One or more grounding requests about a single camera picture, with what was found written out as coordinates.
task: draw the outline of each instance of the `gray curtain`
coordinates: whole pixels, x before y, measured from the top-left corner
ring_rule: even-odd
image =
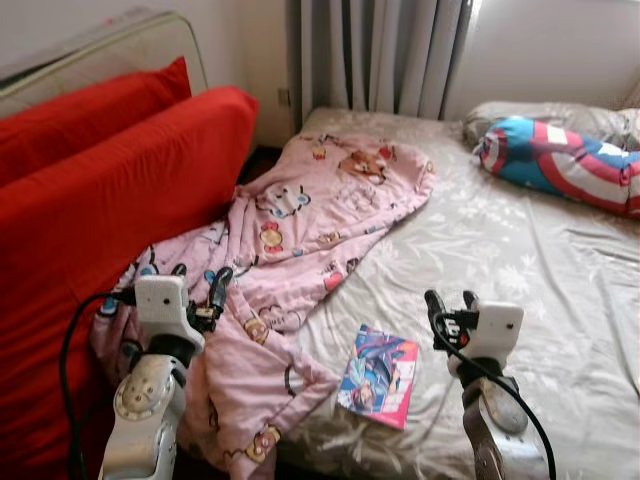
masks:
[[[296,126],[317,106],[437,119],[463,0],[289,0]]]

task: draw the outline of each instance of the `book cover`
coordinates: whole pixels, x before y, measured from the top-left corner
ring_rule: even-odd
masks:
[[[338,404],[404,429],[417,358],[415,342],[362,325],[340,384]]]

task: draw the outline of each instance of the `gray floral bed sheet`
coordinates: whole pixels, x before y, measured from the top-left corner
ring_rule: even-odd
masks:
[[[279,457],[351,478],[473,478],[462,388],[432,349],[423,301],[436,288],[459,307],[472,289],[526,310],[505,373],[545,426],[558,478],[638,479],[639,224],[490,176],[456,123],[319,109],[304,131],[416,145],[437,184],[296,337],[337,374],[362,323],[418,341],[406,429],[352,415],[334,394],[281,442]]]

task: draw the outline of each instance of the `pink blanket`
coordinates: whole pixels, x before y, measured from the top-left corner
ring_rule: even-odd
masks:
[[[364,135],[299,136],[271,171],[237,189],[226,221],[138,258],[118,287],[184,263],[199,303],[207,271],[234,270],[225,313],[189,369],[183,447],[233,479],[273,477],[276,443],[339,380],[292,334],[394,223],[427,201],[433,180],[432,163],[412,147]],[[141,332],[134,311],[108,307],[91,341],[116,383],[126,374],[120,344]]]

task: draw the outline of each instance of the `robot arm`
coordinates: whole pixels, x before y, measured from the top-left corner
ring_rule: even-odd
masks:
[[[131,373],[116,391],[116,420],[99,478],[168,480],[173,476],[187,368],[204,348],[202,334],[215,329],[231,277],[229,268],[218,272],[203,308],[189,302],[182,276],[144,276],[135,284],[138,321],[149,347],[146,352],[134,352]]]
[[[476,478],[555,478],[550,448],[547,471],[547,462],[536,446],[538,425],[534,428],[528,419],[532,412],[525,412],[499,385],[506,384],[519,398],[515,379],[504,377],[502,369],[518,339],[522,308],[509,303],[481,302],[469,291],[464,292],[463,298],[466,310],[447,312],[437,292],[425,293],[435,335],[433,347],[447,351],[449,372],[460,379],[464,388],[463,425],[474,451]],[[548,444],[544,431],[541,434]]]

